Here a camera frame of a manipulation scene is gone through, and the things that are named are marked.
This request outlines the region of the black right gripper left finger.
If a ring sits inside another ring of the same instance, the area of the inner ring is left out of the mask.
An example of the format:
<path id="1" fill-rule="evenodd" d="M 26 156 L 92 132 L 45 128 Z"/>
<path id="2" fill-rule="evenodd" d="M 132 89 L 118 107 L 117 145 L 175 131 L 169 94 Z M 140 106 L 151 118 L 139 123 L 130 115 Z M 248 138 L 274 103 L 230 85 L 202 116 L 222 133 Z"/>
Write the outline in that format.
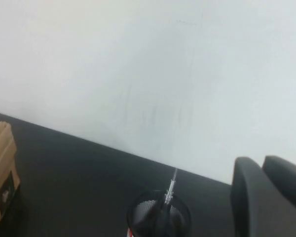
<path id="1" fill-rule="evenodd" d="M 251 158 L 235 160 L 230 202 L 237 237 L 296 237 L 296 207 Z"/>

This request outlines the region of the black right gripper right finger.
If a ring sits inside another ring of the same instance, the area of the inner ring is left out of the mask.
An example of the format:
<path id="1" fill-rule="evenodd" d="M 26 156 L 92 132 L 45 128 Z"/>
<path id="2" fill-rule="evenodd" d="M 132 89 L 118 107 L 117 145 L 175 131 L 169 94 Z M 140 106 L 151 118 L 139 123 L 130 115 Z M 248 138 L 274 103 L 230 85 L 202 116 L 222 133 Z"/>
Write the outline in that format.
<path id="1" fill-rule="evenodd" d="M 296 165 L 277 156 L 266 156 L 262 170 L 279 192 L 296 207 Z"/>

